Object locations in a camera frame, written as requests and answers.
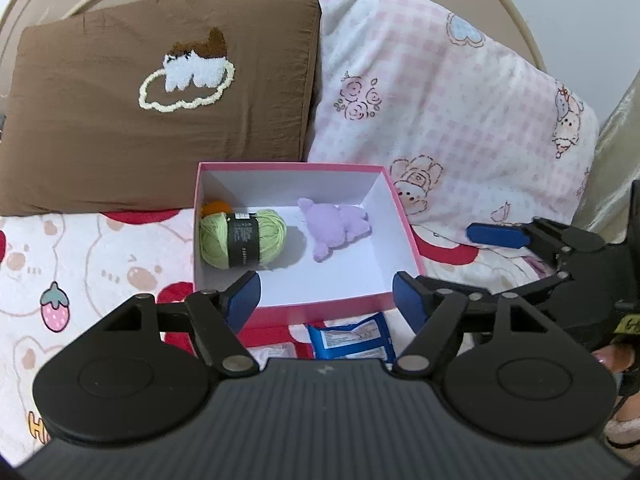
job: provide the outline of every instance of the gray ribbed surface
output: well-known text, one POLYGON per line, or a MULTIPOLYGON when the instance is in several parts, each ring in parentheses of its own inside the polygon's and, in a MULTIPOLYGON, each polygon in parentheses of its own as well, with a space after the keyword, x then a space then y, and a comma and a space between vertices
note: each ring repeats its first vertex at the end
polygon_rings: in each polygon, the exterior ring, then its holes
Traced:
POLYGON ((453 420, 426 383, 376 361, 271 360, 227 381, 203 413, 143 446, 91 450, 54 440, 29 480, 617 480, 629 468, 595 440, 521 449, 453 420))

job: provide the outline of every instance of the pillow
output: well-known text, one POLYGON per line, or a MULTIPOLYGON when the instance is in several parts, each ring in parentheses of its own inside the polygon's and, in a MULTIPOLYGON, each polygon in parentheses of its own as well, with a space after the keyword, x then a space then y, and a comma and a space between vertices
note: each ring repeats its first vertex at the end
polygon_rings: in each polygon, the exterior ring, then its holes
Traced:
POLYGON ((562 83, 429 0, 319 0, 307 160, 386 166, 412 224, 569 223, 598 121, 562 83))
POLYGON ((0 215, 192 207, 200 161, 300 161, 318 23, 318 0, 143 0, 25 29, 0 215))

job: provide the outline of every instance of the black label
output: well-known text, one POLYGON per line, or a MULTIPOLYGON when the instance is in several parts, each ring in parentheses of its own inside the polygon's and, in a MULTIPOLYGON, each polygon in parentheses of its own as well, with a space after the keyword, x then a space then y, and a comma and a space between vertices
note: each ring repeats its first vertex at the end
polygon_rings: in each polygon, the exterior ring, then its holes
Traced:
POLYGON ((252 266, 260 262, 260 233, 254 213, 226 215, 226 248, 229 267, 252 266))

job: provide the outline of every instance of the pink and white pillow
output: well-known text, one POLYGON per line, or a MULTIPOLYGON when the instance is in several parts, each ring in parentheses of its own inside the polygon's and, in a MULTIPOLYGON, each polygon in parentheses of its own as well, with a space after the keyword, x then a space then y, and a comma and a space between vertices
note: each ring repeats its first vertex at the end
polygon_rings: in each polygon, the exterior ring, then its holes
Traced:
POLYGON ((569 223, 598 136, 562 83, 429 0, 319 0, 307 160, 389 168, 412 224, 569 223))

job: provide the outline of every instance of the robotic arm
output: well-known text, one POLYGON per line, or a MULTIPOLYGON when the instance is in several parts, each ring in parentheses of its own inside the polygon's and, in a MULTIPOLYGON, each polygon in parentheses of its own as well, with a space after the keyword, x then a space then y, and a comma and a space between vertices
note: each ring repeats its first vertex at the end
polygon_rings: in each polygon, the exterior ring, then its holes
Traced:
MULTIPOLYGON (((640 182, 619 245, 535 219, 473 224, 556 273, 500 294, 398 272, 416 333, 377 360, 270 360, 239 342, 260 299, 246 273, 184 303, 138 295, 47 362, 33 395, 52 441, 25 480, 640 478, 599 440, 618 391, 590 355, 640 333, 640 182), (159 332, 187 332, 197 358, 159 332), (457 356, 465 332, 478 344, 457 356)), ((638 392, 636 372, 620 394, 638 392)))

